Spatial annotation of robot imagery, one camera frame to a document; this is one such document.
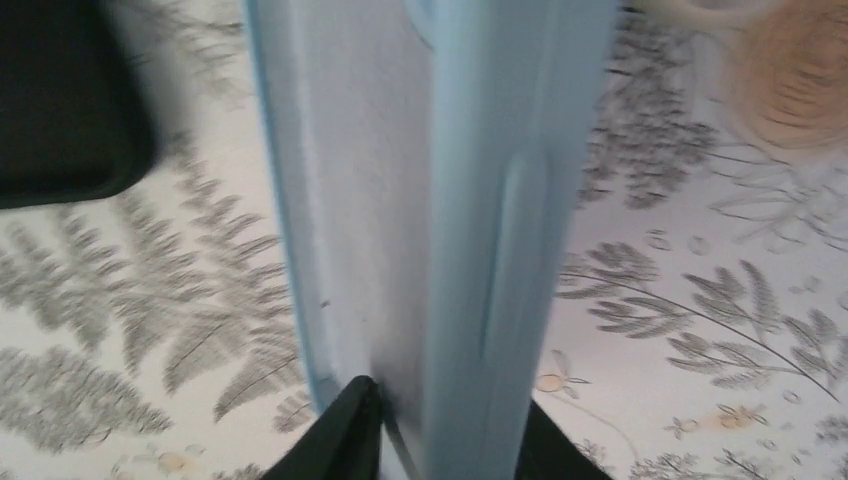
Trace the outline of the floral patterned table mat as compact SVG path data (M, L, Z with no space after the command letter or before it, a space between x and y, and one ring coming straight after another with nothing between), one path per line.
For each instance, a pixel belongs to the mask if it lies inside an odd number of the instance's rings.
M162 155L1 215L1 475L257 479L322 387L412 406L433 51L403 1L111 1ZM616 479L847 475L847 147L737 124L739 30L620 5L533 395Z

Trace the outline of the light blue phone case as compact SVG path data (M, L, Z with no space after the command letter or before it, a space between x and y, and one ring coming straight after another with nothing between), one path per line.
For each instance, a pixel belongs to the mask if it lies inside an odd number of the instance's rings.
M318 417L378 385L379 479L515 479L614 1L249 1Z

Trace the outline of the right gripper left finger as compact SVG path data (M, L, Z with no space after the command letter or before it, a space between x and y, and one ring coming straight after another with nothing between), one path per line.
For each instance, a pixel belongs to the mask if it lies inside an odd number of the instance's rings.
M262 480L377 480L382 403L377 383L354 377Z

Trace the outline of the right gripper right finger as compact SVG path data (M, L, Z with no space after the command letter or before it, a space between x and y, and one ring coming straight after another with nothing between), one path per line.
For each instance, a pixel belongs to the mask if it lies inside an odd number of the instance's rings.
M583 455L532 401L515 472L516 480L611 480Z

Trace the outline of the black phone case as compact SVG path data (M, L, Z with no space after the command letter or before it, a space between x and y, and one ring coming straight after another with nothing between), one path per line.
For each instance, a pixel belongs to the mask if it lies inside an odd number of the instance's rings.
M104 2L2 2L2 209L117 195L153 169L158 152Z

